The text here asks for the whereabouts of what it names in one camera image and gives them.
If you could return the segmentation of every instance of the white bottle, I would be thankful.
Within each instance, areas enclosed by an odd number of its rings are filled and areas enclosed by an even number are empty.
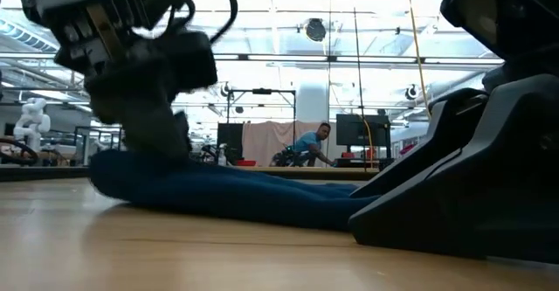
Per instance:
[[[225,157],[225,144],[219,146],[219,157],[217,158],[217,164],[227,165],[227,158]]]

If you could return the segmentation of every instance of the white pillar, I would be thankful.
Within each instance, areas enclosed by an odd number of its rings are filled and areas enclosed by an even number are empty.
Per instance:
[[[303,122],[328,121],[328,82],[305,80],[297,89],[295,118]]]

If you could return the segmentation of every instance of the man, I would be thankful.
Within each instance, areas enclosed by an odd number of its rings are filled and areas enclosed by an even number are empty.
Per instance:
[[[316,132],[307,132],[303,134],[293,146],[295,152],[301,153],[308,151],[308,155],[304,156],[308,159],[307,166],[314,167],[316,158],[328,165],[334,165],[334,161],[330,161],[321,151],[322,141],[330,135],[330,124],[323,122]]]

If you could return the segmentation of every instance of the metal frame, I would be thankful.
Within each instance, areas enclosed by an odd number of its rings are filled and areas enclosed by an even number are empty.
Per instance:
[[[231,103],[232,96],[234,93],[240,93],[239,97]],[[270,94],[279,94],[283,97],[283,99],[291,105],[291,103],[286,99],[283,94],[292,94],[293,95],[293,145],[295,145],[295,123],[297,117],[297,91],[295,90],[272,90],[272,89],[252,89],[252,90],[243,90],[243,89],[229,89],[227,90],[227,124],[229,124],[230,118],[230,110],[231,105],[234,104],[238,99],[240,99],[244,94],[252,93],[256,95],[270,95]]]

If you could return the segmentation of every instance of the white humanoid robot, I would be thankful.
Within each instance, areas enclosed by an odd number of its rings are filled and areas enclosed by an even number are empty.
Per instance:
[[[21,109],[22,114],[14,127],[14,139],[28,137],[27,146],[35,152],[41,150],[41,135],[51,130],[51,118],[44,113],[45,99],[30,98]]]

